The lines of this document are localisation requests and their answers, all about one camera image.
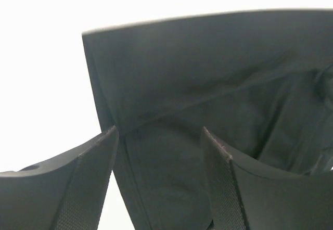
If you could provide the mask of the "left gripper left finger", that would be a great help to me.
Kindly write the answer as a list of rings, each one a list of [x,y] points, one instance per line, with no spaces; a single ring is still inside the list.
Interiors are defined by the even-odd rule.
[[[19,171],[1,173],[1,229],[97,229],[117,154],[115,126]]]

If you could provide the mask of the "black t shirt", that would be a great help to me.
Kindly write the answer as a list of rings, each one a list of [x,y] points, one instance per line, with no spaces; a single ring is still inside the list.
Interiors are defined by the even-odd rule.
[[[212,222],[201,129],[270,166],[332,168],[332,11],[266,10],[82,35],[99,124],[136,229]]]

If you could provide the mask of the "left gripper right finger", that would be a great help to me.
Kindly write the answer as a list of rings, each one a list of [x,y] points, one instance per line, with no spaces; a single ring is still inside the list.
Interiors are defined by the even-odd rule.
[[[215,229],[332,229],[332,172],[283,171],[201,131]]]

